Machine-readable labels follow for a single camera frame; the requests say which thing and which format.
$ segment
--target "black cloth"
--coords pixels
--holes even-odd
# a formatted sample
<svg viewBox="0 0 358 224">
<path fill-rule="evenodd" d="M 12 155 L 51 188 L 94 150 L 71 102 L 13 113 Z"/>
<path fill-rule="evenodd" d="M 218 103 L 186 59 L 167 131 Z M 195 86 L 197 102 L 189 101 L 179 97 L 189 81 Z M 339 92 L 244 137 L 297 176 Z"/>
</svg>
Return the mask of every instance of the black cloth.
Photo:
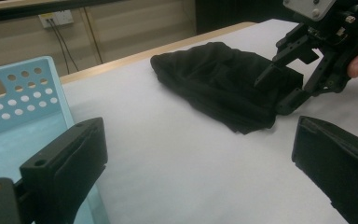
<svg viewBox="0 0 358 224">
<path fill-rule="evenodd" d="M 150 62 L 162 84 L 234 132 L 271 128 L 277 102 L 302 87 L 303 76 L 284 67 L 271 80 L 272 88 L 255 89 L 271 61 L 221 42 L 155 55 Z"/>
</svg>

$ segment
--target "metal bolt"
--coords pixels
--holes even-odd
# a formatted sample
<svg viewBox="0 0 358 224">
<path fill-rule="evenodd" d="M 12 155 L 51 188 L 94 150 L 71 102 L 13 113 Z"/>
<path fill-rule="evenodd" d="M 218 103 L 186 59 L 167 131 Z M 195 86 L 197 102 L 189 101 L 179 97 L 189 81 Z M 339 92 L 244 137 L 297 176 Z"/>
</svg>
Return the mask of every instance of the metal bolt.
<svg viewBox="0 0 358 224">
<path fill-rule="evenodd" d="M 345 22 L 352 24 L 356 21 L 356 18 L 353 16 L 347 16 L 347 18 L 345 18 Z"/>
<path fill-rule="evenodd" d="M 319 11 L 318 8 L 315 8 L 315 9 L 312 10 L 312 17 L 313 17 L 313 18 L 317 18 L 317 17 L 319 17 L 320 15 L 321 15 L 321 11 Z"/>
</svg>

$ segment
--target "robotic arm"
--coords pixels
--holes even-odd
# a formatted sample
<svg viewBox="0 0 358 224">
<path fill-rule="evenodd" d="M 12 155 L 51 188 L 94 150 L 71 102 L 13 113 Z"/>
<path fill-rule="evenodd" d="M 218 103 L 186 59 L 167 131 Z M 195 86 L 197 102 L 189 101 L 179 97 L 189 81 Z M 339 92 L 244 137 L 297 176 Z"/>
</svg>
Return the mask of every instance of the robotic arm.
<svg viewBox="0 0 358 224">
<path fill-rule="evenodd" d="M 295 89 L 276 106 L 281 115 L 294 112 L 311 96 L 341 92 L 350 78 L 347 67 L 358 55 L 358 0 L 284 0 L 283 4 L 295 12 L 300 24 L 278 41 L 278 52 L 272 64 L 255 82 L 259 89 L 274 85 L 269 80 L 295 59 L 312 63 L 323 58 L 303 89 Z"/>
</svg>

